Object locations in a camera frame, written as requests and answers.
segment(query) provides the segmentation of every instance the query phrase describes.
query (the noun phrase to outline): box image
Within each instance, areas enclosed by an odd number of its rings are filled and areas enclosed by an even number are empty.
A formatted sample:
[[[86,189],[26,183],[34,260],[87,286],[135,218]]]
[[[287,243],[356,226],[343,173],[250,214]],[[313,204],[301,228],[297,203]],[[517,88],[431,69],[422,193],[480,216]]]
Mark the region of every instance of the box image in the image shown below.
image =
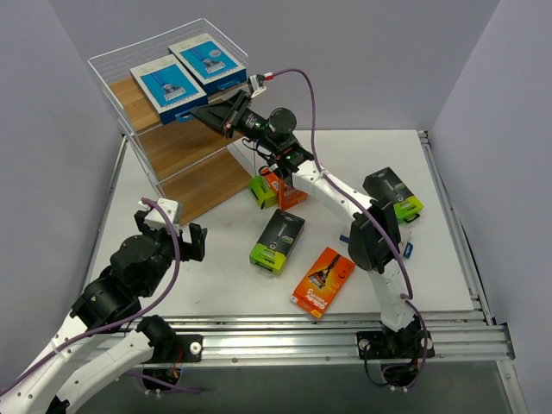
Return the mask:
[[[249,254],[251,264],[280,275],[303,227],[303,218],[277,209]]]
[[[248,189],[260,209],[267,209],[278,202],[278,196],[260,175],[255,175],[249,181]]]
[[[209,34],[201,34],[169,47],[208,94],[245,82],[246,69]]]
[[[162,123],[180,112],[207,104],[207,95],[172,55],[130,69]]]
[[[354,263],[332,248],[325,248],[290,296],[316,318],[322,317],[354,271]]]

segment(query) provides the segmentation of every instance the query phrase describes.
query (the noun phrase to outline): cardboard box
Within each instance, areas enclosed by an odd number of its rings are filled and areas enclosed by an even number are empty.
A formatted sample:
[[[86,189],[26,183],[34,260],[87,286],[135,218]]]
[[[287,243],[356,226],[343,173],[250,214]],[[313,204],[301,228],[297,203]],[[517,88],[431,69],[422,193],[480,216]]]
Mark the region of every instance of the cardboard box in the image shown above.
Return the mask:
[[[389,167],[383,168],[364,179],[363,188],[373,198],[386,198],[393,203],[399,221],[411,222],[419,216],[423,204]]]
[[[351,260],[326,248],[295,288],[290,300],[320,318],[353,271]]]
[[[249,254],[251,264],[280,275],[304,227],[304,219],[277,209]]]
[[[133,67],[130,73],[163,124],[174,121],[176,115],[195,106],[208,103],[207,94],[172,55]]]
[[[261,210],[272,207],[278,202],[278,196],[260,175],[256,175],[249,181],[248,189]]]
[[[293,188],[279,178],[274,172],[268,172],[268,167],[260,170],[264,175],[265,181],[270,185],[270,188],[278,194],[278,207],[282,210],[289,210],[294,205],[303,203],[309,195],[297,188]]]
[[[181,41],[169,46],[169,50],[209,95],[248,79],[245,66],[210,34]]]

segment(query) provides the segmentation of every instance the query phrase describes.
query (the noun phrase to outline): wire shelf rack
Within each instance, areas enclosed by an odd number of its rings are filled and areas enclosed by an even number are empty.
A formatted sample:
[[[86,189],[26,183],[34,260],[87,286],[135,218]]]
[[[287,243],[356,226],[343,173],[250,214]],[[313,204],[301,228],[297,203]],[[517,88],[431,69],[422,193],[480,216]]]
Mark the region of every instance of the wire shelf rack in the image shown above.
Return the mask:
[[[221,30],[204,18],[157,34],[144,41],[138,41],[132,45],[100,54],[88,60],[92,73],[95,75],[95,80],[107,99],[108,106],[112,110],[113,115],[119,122],[121,131],[128,137],[129,144],[135,150],[149,181],[159,195],[163,197],[165,194],[161,188],[160,179],[152,167],[151,160],[148,158],[147,152],[144,150],[140,140],[140,134],[144,134],[147,131],[135,130],[129,114],[125,111],[119,98],[110,86],[116,82],[129,78],[130,68],[167,56],[170,54],[168,47],[172,44],[185,41],[201,34],[209,34],[219,44],[225,47],[239,63],[246,68],[248,67],[248,54]]]

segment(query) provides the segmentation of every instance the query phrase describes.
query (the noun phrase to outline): gray wall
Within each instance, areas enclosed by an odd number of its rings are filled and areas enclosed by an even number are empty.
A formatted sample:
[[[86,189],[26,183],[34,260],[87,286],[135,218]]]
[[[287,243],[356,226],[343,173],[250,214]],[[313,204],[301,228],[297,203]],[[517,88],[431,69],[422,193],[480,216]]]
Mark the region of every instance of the gray wall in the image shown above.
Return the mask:
[[[552,404],[551,17],[551,2],[502,0],[432,133],[530,410],[542,414]]]
[[[498,0],[50,0],[83,59],[206,17],[241,45],[252,72],[311,76],[322,129],[427,129]],[[274,82],[280,105],[310,124],[297,75]]]
[[[78,295],[121,140],[44,1],[0,13],[0,388]]]

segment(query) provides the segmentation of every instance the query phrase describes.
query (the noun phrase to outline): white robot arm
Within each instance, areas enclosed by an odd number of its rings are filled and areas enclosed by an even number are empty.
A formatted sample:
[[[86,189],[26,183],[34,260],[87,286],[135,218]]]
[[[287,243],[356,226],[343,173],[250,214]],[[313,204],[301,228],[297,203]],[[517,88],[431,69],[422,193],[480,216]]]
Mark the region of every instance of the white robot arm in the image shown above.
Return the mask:
[[[259,85],[263,86],[264,80],[272,76],[257,75]],[[266,119],[249,108],[251,99],[245,91],[238,91],[222,102],[194,108],[191,114],[221,135],[232,137],[234,132],[244,135],[271,171],[314,197],[350,227],[349,256],[368,272],[381,309],[384,338],[379,346],[390,350],[386,353],[389,358],[406,355],[416,358],[420,333],[426,337],[429,334],[413,305],[407,302],[411,287],[407,278],[402,277],[402,264],[396,260],[400,233],[392,204],[357,192],[320,166],[293,134],[297,119],[291,111],[278,108]]]
[[[350,227],[351,223],[356,219],[355,215],[361,215],[361,211],[338,193],[324,179],[323,174],[330,177],[342,190],[362,205],[371,205],[372,199],[352,189],[326,170],[319,172],[312,160],[303,162],[298,166],[298,170],[292,173],[293,186],[295,188],[314,197],[340,217],[344,224]],[[406,328],[414,318],[414,311],[401,298],[401,293],[405,291],[405,281],[398,263],[395,260],[391,260],[383,273],[369,271],[367,274],[372,281],[373,289],[378,298],[381,310],[381,322],[395,332]]]
[[[157,316],[144,317],[137,331],[80,367],[122,324],[153,307],[141,310],[139,297],[154,294],[175,259],[201,261],[204,257],[207,230],[190,224],[191,243],[186,242],[175,229],[179,203],[160,199],[154,205],[159,210],[136,212],[141,235],[123,242],[111,256],[110,266],[85,288],[60,330],[27,371],[12,387],[0,391],[2,414],[75,412],[136,364],[155,353],[176,350],[176,334],[169,325]]]

